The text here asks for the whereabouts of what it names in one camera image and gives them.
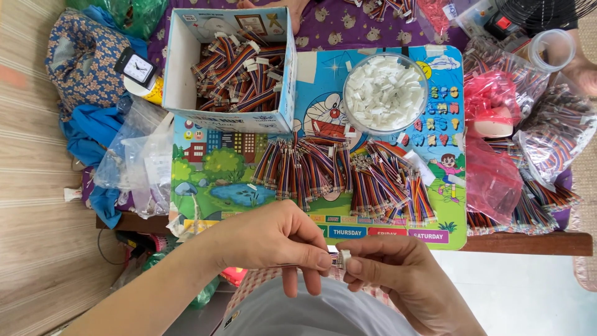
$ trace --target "white t-shirt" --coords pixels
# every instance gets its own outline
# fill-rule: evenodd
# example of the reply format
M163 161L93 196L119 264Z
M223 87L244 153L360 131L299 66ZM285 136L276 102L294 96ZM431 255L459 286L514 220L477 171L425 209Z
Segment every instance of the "white t-shirt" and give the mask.
M284 295L272 279L224 317L214 336L417 336L406 319L365 292L321 278L321 295L307 292L299 275L298 296Z

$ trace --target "clear plastic container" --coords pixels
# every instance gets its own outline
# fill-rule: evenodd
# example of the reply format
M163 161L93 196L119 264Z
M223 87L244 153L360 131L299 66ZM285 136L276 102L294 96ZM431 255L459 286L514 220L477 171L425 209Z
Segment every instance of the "clear plastic container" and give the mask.
M405 123L404 126L397 128L395 130L378 130L378 129L373 129L371 127L365 126L362 123L360 123L358 121L357 118L354 117L353 115L353 111L351 111L351 109L348 108L348 105L346 104L346 99L342 100L342 104L344 104L344 110L346 111L346 116L348 117L348 121L350 122L350 125L352 125L354 128L358 129L359 131L365 133L365 134L369 134L369 135L377 135L377 136L384 136L384 135L391 135L394 134L396 132L400 132L403 131L407 128L409 128L412 124L414 124L414 122L421 116L421 114L423 113L423 111L425 111L425 108L427 107L427 100L429 99L429 84L427 83L427 77L425 76L425 73L423 72L423 70L421 69L421 67L416 64L415 61L413 61L412 59L402 55L402 54L398 54L398 53L389 53L389 52L384 52L384 53L378 53L378 54L373 54L373 55L369 55L367 57L365 57L363 60L361 60L359 63L357 63L352 70L350 71L350 73L348 74L348 77L346 77L346 81L344 82L344 88L342 90L342 96L346 97L346 83L348 82L348 79L350 78L350 75L352 75L354 73L354 71L362 66L364 66L365 64L367 64L369 62L370 59L374 58L374 57L378 57L378 56L393 56L393 57L397 57L398 58L398 63L404 65L407 69L409 68L414 68L415 71L419 74L419 83L421 84L421 90L423 91L423 102L421 103L421 108L418 112L418 114L416 114L415 117L413 117L412 120L408 121L408 124Z
M535 35L521 53L539 70L557 72L572 61L576 44L566 31L552 29Z

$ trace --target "red button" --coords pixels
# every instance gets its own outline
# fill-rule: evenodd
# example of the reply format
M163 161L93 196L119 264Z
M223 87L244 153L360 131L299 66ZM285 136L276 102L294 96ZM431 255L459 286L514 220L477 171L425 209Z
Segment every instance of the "red button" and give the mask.
M508 20L505 16L503 16L496 24L498 27L502 28L503 30L506 30L512 24L512 22Z
M389 234L392 236L407 236L408 231L403 228L369 228L369 235Z

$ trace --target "glass bowl of white connectors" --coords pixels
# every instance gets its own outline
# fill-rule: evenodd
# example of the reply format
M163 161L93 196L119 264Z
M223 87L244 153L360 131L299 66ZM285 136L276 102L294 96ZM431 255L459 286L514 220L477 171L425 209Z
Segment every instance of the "glass bowl of white connectors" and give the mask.
M343 102L350 124L369 135L405 130L427 106L429 85L415 61L396 53L367 56L344 82Z

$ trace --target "hand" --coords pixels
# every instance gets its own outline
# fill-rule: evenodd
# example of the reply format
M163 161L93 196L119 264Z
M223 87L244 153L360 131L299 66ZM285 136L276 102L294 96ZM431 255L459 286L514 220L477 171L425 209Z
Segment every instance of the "hand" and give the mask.
M364 282L382 291L421 335L480 336L485 332L422 241L407 236L366 236L336 245L350 250L344 281L359 291Z
M214 257L221 269L299 265L307 290L312 295L321 293L320 275L327 276L332 264L321 229L291 200L240 213L219 222L198 237L202 237L198 240L200 243L212 244ZM283 268L282 278L284 293L296 297L296 268Z

